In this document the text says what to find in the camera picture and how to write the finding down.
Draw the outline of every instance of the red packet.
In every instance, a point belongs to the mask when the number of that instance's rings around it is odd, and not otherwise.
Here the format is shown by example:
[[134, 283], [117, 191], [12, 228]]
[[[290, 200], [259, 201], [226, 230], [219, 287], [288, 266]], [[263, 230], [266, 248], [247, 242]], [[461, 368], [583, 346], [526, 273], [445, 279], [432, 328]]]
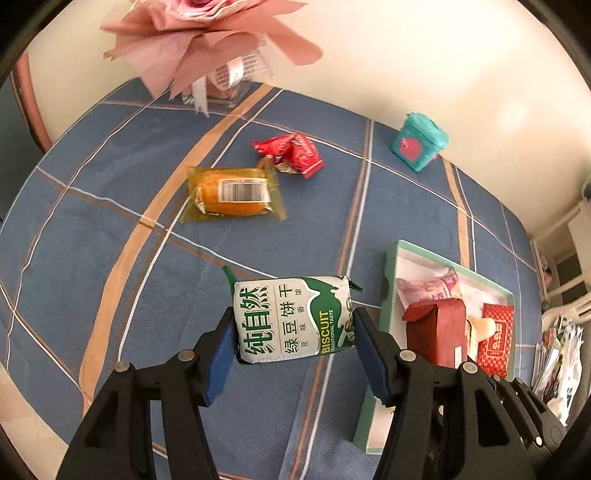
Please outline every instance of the red packet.
[[489, 317], [495, 321], [496, 333], [478, 344], [478, 366], [489, 376], [499, 375], [506, 378], [515, 307], [485, 303], [482, 307], [482, 317]]
[[301, 133], [282, 135], [265, 142], [253, 142], [252, 146], [262, 155], [272, 156], [277, 170], [301, 173], [305, 179], [309, 179], [324, 166], [312, 140]]

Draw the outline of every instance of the blue gripper pad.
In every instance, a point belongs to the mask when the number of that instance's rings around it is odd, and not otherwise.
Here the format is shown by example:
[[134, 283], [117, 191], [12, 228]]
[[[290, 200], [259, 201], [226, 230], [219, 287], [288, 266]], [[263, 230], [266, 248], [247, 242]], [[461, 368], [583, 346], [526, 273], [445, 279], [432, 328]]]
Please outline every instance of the blue gripper pad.
[[388, 368], [382, 357], [383, 353], [381, 355], [374, 340], [379, 342], [381, 347], [387, 345], [388, 340], [392, 341], [394, 345], [396, 343], [389, 333], [380, 332], [375, 327], [373, 320], [365, 309], [355, 309], [353, 320], [355, 322], [355, 349], [368, 378], [369, 387], [374, 397], [378, 397], [383, 404], [390, 405], [394, 400], [394, 395], [388, 386]]
[[203, 394], [207, 406], [210, 406], [221, 395], [230, 367], [236, 360], [237, 351], [238, 331], [236, 330], [236, 323], [231, 322], [226, 326], [222, 340], [207, 369], [207, 388]]

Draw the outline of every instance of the red heart design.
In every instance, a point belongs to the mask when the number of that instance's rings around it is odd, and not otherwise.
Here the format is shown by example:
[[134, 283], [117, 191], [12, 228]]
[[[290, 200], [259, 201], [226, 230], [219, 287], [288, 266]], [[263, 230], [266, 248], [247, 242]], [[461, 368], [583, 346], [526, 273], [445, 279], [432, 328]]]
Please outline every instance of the red heart design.
[[415, 161], [423, 152], [421, 142], [416, 138], [402, 138], [400, 140], [400, 153], [403, 154], [408, 161]]

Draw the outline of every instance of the white box with green rim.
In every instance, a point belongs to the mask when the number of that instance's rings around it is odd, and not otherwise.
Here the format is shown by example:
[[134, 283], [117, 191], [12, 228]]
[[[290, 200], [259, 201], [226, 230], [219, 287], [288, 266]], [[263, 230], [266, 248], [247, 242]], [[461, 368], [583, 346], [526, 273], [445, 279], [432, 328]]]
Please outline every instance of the white box with green rim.
[[[384, 293], [382, 295], [378, 328], [383, 332], [389, 332], [396, 339], [400, 348], [406, 348], [407, 345], [406, 325], [402, 321], [404, 307], [398, 295], [396, 295], [395, 279], [429, 280], [444, 275], [450, 267], [456, 270], [460, 280], [467, 315], [481, 316], [484, 303], [515, 304], [513, 294], [509, 290], [497, 285], [488, 278], [429, 250], [399, 240], [386, 253]], [[515, 330], [514, 326], [513, 338], [511, 339], [511, 355], [507, 369], [508, 380], [513, 379]], [[363, 400], [353, 444], [365, 453], [380, 455], [390, 430], [393, 414], [394, 409], [384, 407], [368, 388]]]

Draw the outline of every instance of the small teal container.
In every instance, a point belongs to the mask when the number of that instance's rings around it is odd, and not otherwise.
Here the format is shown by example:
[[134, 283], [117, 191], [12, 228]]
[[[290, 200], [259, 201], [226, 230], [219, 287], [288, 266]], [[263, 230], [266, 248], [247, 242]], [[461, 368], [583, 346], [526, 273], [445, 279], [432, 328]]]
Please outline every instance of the small teal container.
[[421, 171], [443, 150], [449, 137], [423, 113], [409, 113], [392, 151], [414, 171]]

